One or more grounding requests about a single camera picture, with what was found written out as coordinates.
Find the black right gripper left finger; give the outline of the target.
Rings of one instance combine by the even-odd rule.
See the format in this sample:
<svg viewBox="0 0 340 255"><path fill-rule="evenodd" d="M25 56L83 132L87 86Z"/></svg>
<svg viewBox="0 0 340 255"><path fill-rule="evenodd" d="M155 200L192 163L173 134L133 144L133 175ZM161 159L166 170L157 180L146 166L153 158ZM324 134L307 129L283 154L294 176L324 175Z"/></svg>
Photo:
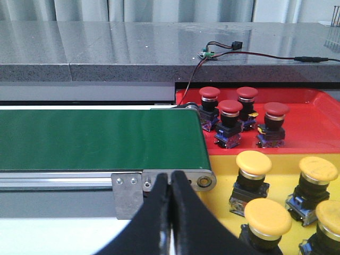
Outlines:
<svg viewBox="0 0 340 255"><path fill-rule="evenodd" d="M161 173L138 212L98 254L169 254L170 198L168 175Z"/></svg>

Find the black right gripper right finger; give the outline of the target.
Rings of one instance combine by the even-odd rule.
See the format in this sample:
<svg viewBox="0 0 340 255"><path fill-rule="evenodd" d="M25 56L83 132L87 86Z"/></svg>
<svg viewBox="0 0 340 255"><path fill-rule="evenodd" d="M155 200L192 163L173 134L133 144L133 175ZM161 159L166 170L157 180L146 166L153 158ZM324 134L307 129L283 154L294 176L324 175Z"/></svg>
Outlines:
<svg viewBox="0 0 340 255"><path fill-rule="evenodd" d="M171 192L176 254L255 254L208 210L184 172L171 174Z"/></svg>

